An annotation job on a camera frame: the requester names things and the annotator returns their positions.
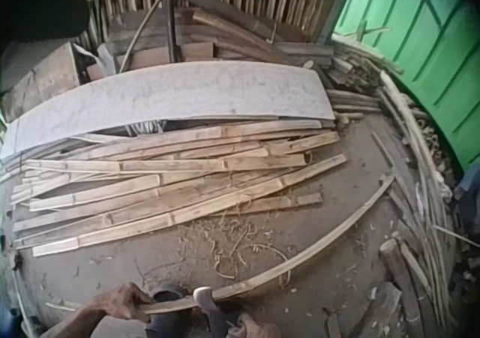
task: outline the person's hand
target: person's hand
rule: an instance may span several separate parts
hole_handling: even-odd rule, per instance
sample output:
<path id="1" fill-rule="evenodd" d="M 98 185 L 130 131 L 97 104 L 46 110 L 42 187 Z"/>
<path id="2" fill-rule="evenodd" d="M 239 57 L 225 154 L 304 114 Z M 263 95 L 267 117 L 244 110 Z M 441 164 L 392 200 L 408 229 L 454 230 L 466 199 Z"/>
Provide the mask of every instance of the person's hand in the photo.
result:
<path id="1" fill-rule="evenodd" d="M 120 288 L 98 295 L 92 302 L 92 308 L 118 319 L 138 319 L 150 322 L 149 315 L 138 309 L 139 304 L 155 303 L 134 283 L 127 283 Z"/>

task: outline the dirt floor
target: dirt floor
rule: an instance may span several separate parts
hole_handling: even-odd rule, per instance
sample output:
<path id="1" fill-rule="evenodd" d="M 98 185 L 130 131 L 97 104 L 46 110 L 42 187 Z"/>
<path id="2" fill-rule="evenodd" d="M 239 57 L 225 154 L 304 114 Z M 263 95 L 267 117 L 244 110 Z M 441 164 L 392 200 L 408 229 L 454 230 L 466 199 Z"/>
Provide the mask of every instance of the dirt floor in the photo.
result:
<path id="1" fill-rule="evenodd" d="M 291 190 L 321 192 L 324 203 L 320 206 L 223 220 L 203 218 L 150 235 L 37 259 L 31 250 L 24 250 L 22 296 L 31 313 L 53 325 L 64 313 L 46 307 L 45 302 L 86 302 L 128 281 L 153 293 L 164 280 L 195 288 L 220 287 L 252 277 L 282 262 L 271 250 L 252 245 L 271 245 L 292 257 L 329 233 L 374 194 L 389 167 L 371 138 L 372 131 L 384 141 L 413 192 L 413 173 L 405 164 L 407 153 L 395 130 L 382 116 L 368 115 L 340 133 L 340 142 L 313 153 L 315 161 L 344 153 L 348 163 Z M 5 204 L 9 185 L 12 183 L 2 187 Z M 394 208 L 386 196 L 381 198 L 356 227 L 295 269 L 288 285 L 281 287 L 276 280 L 252 292 L 245 300 L 248 309 L 255 318 L 277 324 L 286 338 L 298 337 L 299 331 L 306 338 L 327 337 L 326 312 L 335 311 L 346 337 L 364 314 L 371 289 L 389 279 L 378 249 L 398 223 Z M 11 220 L 4 220 L 9 235 Z M 217 264 L 220 274 L 215 272 L 215 256 L 221 257 Z M 2 257 L 2 271 L 6 264 Z M 207 337 L 205 325 L 200 325 L 195 334 Z M 399 328 L 391 327 L 391 334 L 402 337 L 403 326 L 399 323 Z M 144 337 L 144 333 L 140 323 L 105 319 L 95 336 Z"/>

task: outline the green door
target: green door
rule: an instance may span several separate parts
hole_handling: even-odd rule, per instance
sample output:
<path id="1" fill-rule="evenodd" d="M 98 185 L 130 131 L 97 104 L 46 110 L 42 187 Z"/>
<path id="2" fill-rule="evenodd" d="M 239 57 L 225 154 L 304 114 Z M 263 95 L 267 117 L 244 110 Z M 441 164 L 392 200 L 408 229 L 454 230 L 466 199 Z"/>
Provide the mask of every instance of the green door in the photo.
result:
<path id="1" fill-rule="evenodd" d="M 398 78 L 432 115 L 460 164 L 480 157 L 480 30 L 467 0 L 347 0 L 335 31 L 366 34 L 405 73 Z"/>

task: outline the white board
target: white board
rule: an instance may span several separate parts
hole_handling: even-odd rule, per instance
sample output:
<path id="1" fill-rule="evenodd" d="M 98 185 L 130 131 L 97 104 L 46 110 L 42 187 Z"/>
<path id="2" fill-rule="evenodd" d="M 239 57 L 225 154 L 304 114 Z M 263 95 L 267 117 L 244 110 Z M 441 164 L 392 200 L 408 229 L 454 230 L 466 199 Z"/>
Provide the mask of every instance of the white board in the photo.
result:
<path id="1" fill-rule="evenodd" d="M 126 124 L 236 115 L 334 119 L 313 70 L 249 61 L 167 64 L 100 79 L 42 103 L 9 126 L 0 157 Z"/>

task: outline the pile of bamboo strips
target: pile of bamboo strips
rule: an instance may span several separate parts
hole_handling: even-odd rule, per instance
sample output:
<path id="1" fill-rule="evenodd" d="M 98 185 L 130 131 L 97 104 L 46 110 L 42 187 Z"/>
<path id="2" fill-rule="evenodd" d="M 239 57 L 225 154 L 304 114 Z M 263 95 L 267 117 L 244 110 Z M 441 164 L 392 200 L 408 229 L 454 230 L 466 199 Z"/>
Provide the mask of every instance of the pile of bamboo strips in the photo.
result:
<path id="1" fill-rule="evenodd" d="M 205 216 L 320 203 L 319 193 L 270 196 L 344 163 L 305 153 L 339 140 L 318 121 L 216 124 L 90 144 L 22 162 L 12 205 L 40 215 L 18 220 L 17 248 L 34 256 L 76 250 Z M 69 186 L 71 193 L 62 189 Z"/>

